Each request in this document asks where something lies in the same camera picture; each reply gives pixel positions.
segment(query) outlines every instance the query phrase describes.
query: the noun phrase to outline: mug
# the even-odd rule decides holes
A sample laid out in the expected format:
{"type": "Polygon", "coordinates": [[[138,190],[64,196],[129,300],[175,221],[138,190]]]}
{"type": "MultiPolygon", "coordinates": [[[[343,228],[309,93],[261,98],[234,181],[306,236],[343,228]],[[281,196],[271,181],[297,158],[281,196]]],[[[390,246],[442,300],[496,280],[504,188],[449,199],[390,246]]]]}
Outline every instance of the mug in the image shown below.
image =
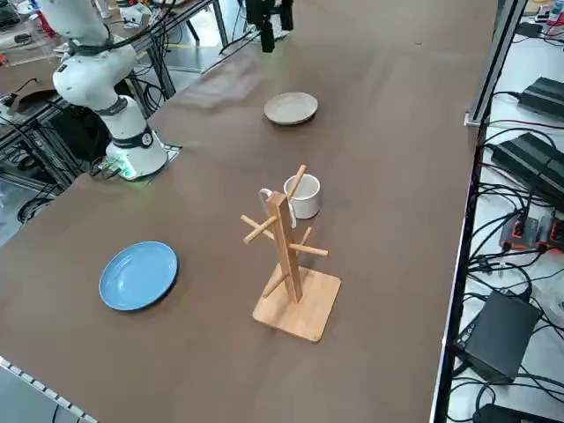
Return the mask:
{"type": "MultiPolygon", "coordinates": [[[[284,192],[288,195],[295,176],[291,176],[284,183],[284,192]]],[[[321,183],[312,174],[304,174],[294,191],[290,205],[293,207],[297,219],[313,218],[318,212],[321,200],[321,183]]]]}
{"type": "MultiPolygon", "coordinates": [[[[261,205],[263,206],[263,210],[267,216],[270,216],[270,214],[268,213],[268,206],[266,205],[266,200],[268,200],[268,197],[270,197],[271,195],[272,195],[272,191],[268,188],[262,188],[260,191],[258,191],[258,198],[261,201],[261,205]]],[[[292,218],[292,229],[294,229],[296,228],[296,214],[290,203],[288,203],[288,207],[290,208],[290,218],[292,218]]]]}

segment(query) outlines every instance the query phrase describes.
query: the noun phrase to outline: adapter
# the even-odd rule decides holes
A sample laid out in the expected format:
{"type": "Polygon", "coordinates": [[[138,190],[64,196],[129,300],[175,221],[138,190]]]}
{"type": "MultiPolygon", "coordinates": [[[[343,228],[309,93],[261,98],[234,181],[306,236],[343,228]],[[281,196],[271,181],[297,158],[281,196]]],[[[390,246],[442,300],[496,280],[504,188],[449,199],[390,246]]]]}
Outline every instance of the adapter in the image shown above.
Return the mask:
{"type": "Polygon", "coordinates": [[[503,225],[500,245],[504,251],[534,249],[537,241],[537,229],[537,219],[518,214],[503,225]]]}
{"type": "Polygon", "coordinates": [[[538,224],[537,247],[564,251],[564,220],[543,216],[538,224]]]}
{"type": "Polygon", "coordinates": [[[540,310],[492,291],[479,314],[455,338],[459,357],[484,380],[511,383],[529,344],[540,310]]]}

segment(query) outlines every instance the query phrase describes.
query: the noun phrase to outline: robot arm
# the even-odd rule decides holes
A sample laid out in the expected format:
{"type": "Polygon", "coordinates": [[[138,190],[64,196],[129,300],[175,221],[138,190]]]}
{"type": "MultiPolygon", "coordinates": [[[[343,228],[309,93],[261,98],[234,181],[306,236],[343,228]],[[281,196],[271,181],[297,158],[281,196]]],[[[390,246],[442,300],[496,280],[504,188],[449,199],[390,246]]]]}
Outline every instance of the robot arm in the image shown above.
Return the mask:
{"type": "MultiPolygon", "coordinates": [[[[73,42],[103,47],[112,41],[90,0],[39,0],[39,6],[49,25],[73,42]]],[[[126,44],[102,50],[89,55],[79,49],[64,59],[53,75],[55,89],[70,104],[93,110],[108,126],[112,142],[106,153],[118,163],[123,178],[152,174],[165,165],[167,152],[137,103],[114,89],[133,70],[135,49],[126,44]]]]}

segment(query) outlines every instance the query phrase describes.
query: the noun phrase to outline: white floor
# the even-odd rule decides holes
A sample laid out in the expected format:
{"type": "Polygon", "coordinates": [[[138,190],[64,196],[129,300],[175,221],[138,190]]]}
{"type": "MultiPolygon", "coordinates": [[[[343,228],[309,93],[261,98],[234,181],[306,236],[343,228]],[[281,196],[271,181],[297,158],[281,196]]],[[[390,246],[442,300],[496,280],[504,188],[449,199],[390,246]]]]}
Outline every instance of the white floor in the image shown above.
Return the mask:
{"type": "MultiPolygon", "coordinates": [[[[221,0],[223,17],[226,23],[228,36],[231,39],[242,34],[244,19],[237,18],[239,5],[236,0],[221,0]]],[[[167,53],[166,63],[170,66],[205,69],[218,60],[218,52],[221,49],[219,33],[217,31],[215,17],[212,10],[201,11],[192,20],[200,38],[199,45],[194,42],[188,28],[180,25],[178,29],[170,34],[170,52],[167,53]]],[[[148,58],[141,55],[140,67],[147,63],[148,58]]],[[[185,71],[171,71],[176,91],[193,83],[199,75],[185,71]]],[[[158,84],[153,70],[140,77],[153,84],[158,84]]],[[[19,208],[29,199],[35,196],[35,192],[14,187],[0,182],[0,248],[20,228],[17,220],[19,208]]],[[[73,412],[59,407],[55,418],[56,402],[39,392],[36,388],[25,382],[10,370],[0,367],[0,422],[2,423],[83,423],[89,420],[80,419],[73,412]]]]}

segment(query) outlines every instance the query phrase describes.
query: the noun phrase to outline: electronic device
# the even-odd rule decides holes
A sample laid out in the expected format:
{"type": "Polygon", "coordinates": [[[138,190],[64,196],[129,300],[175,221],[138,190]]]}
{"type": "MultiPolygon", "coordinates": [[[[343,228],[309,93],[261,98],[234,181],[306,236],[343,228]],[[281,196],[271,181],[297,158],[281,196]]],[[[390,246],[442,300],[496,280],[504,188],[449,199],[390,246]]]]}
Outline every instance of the electronic device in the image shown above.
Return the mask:
{"type": "Polygon", "coordinates": [[[496,145],[492,161],[564,211],[564,153],[527,132],[496,145]]]}
{"type": "Polygon", "coordinates": [[[503,225],[500,245],[504,251],[534,249],[537,245],[537,229],[537,219],[518,214],[503,225]]]}
{"type": "Polygon", "coordinates": [[[484,380],[513,382],[539,317],[540,310],[531,304],[492,291],[454,345],[461,360],[484,380]]]}
{"type": "Polygon", "coordinates": [[[551,251],[564,251],[564,221],[553,216],[543,216],[538,225],[537,246],[551,251]]]}
{"type": "Polygon", "coordinates": [[[541,77],[521,93],[519,106],[564,119],[564,84],[541,77]]]}
{"type": "Polygon", "coordinates": [[[522,22],[519,24],[515,33],[519,35],[524,35],[525,37],[529,38],[537,38],[543,29],[542,25],[539,24],[532,24],[529,22],[522,22]]]}
{"type": "Polygon", "coordinates": [[[474,414],[479,423],[562,423],[560,420],[540,417],[528,412],[519,412],[495,404],[486,404],[474,414]]]}
{"type": "Polygon", "coordinates": [[[108,32],[90,0],[38,3],[49,25],[69,40],[69,54],[53,75],[57,92],[70,104],[93,110],[108,127],[112,142],[106,155],[122,178],[132,181],[159,171],[167,163],[164,145],[137,103],[115,91],[133,70],[133,46],[108,32]]]}

